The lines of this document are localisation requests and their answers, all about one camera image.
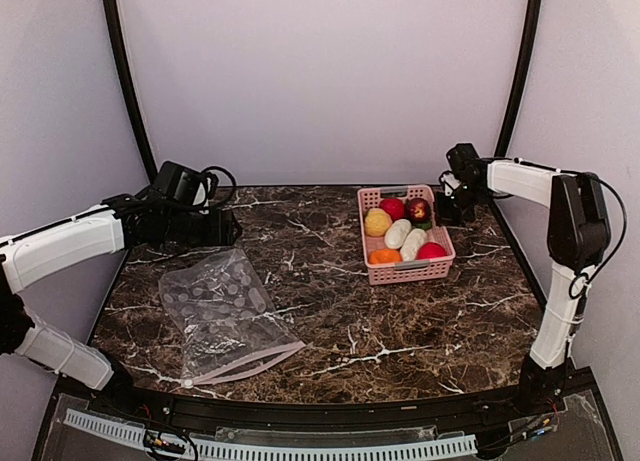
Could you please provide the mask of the red round fruit toy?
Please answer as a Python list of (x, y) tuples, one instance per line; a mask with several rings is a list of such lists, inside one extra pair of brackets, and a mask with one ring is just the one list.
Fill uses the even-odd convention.
[(398, 198), (383, 198), (379, 208), (386, 212), (393, 222), (405, 218), (405, 203)]

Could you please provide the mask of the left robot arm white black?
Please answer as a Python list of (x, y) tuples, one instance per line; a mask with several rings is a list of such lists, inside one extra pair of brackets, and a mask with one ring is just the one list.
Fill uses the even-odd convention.
[(233, 245), (242, 228), (229, 208), (180, 205), (121, 195), (50, 225), (1, 241), (1, 351), (72, 378), (120, 417), (141, 408), (128, 372), (101, 351), (48, 324), (20, 294), (71, 266), (138, 245), (176, 242), (193, 247)]

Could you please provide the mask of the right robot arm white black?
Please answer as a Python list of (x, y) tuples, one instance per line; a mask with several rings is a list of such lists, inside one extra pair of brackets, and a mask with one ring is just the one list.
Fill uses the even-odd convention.
[(446, 206), (463, 215), (479, 201), (510, 196), (548, 210), (546, 244), (552, 277), (538, 334), (525, 356), (510, 405), (534, 413), (562, 393), (569, 357), (584, 320), (596, 276), (619, 249), (611, 241), (604, 194), (611, 186), (590, 172), (544, 166), (521, 158), (483, 158), (470, 143), (458, 143), (440, 175)]

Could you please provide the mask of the yellow peach toy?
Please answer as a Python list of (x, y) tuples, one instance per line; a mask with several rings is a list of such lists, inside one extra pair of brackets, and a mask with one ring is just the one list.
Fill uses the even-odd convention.
[(364, 217), (364, 232), (369, 237), (383, 237), (393, 224), (391, 216), (381, 208), (371, 208)]

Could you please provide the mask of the clear zip top bag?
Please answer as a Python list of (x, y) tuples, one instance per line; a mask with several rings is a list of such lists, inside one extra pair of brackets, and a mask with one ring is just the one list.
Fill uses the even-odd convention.
[(187, 389), (258, 375), (305, 347), (241, 249), (167, 272), (158, 290), (183, 336), (181, 385)]

